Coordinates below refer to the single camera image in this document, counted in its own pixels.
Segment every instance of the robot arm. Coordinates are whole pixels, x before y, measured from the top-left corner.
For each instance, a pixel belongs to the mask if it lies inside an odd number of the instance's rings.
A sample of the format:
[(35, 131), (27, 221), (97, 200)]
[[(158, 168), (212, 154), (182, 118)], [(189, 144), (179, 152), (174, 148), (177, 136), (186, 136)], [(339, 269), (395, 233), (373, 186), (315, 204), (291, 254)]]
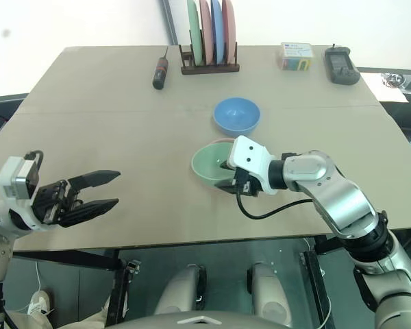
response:
[(355, 264), (355, 278), (376, 328), (411, 328), (411, 260), (364, 193), (320, 151), (277, 160), (265, 147), (239, 136), (226, 164), (236, 169), (236, 194), (274, 195), (290, 189), (309, 196)]
[(3, 328), (2, 281), (5, 278), (17, 238), (33, 231), (45, 231), (57, 225), (69, 227), (102, 215), (118, 199), (85, 204), (77, 196), (81, 189), (106, 184), (120, 175), (118, 171), (94, 171), (38, 187), (42, 152), (25, 157), (11, 156), (0, 171), (0, 328)]

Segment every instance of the dish rack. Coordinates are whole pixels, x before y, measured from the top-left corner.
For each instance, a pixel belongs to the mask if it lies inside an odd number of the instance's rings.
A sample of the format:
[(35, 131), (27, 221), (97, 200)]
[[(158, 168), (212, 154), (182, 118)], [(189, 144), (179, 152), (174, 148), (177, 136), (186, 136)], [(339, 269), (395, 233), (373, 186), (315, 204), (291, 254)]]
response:
[[(206, 56), (206, 50), (204, 49), (203, 34), (201, 34), (201, 44), (203, 58)], [(213, 52), (213, 61), (209, 65), (196, 65), (195, 59), (193, 58), (193, 46), (190, 44), (190, 51), (183, 51), (182, 46), (178, 45), (179, 54), (181, 56), (181, 61), (183, 66), (181, 67), (181, 73), (183, 75), (193, 75), (193, 74), (208, 74), (208, 73), (229, 73), (229, 72), (239, 72), (240, 65), (238, 64), (238, 43), (236, 42), (234, 50), (234, 63), (227, 63), (227, 43), (224, 43), (224, 63), (216, 64), (216, 54)]]

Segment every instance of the table surface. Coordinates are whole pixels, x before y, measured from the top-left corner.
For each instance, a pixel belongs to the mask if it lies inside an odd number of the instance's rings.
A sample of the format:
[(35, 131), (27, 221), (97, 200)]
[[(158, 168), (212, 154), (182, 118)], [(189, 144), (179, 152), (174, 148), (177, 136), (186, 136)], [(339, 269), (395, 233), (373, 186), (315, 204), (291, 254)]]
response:
[[(212, 121), (220, 100), (246, 97), (262, 119), (251, 137), (272, 154), (320, 149), (356, 182), (390, 228), (411, 228), (411, 148), (360, 80), (329, 82), (326, 47), (307, 72), (281, 71), (277, 47), (239, 47), (239, 73), (183, 76), (177, 47), (168, 52), (163, 90), (151, 79), (165, 47), (65, 49), (0, 133), (0, 168), (8, 156), (42, 149), (40, 184), (97, 169), (121, 176), (82, 191), (84, 201), (120, 202), (92, 221), (19, 239), (17, 250), (138, 247), (325, 234), (311, 204), (252, 221), (233, 195), (204, 186), (192, 155), (225, 137)], [(261, 214), (301, 193), (243, 199)]]

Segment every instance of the screwdriver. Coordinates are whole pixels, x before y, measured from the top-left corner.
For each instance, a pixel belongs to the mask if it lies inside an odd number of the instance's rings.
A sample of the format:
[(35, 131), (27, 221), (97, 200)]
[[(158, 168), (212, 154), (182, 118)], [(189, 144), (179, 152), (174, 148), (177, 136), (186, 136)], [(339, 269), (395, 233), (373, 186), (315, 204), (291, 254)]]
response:
[(164, 87), (164, 80), (166, 79), (167, 68), (169, 66), (166, 59), (167, 49), (169, 49), (169, 47), (166, 48), (164, 57), (158, 58), (157, 67), (155, 68), (155, 73), (152, 80), (152, 85), (155, 89), (163, 89)]

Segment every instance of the green bowl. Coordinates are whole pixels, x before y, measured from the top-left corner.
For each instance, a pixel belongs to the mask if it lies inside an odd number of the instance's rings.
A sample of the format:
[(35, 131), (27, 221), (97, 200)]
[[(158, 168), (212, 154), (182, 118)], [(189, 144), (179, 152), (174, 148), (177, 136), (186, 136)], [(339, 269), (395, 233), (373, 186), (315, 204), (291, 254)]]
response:
[(203, 147), (192, 157), (192, 170), (211, 187), (221, 180), (232, 179), (234, 171), (219, 166), (228, 159), (232, 147), (233, 143), (215, 143)]

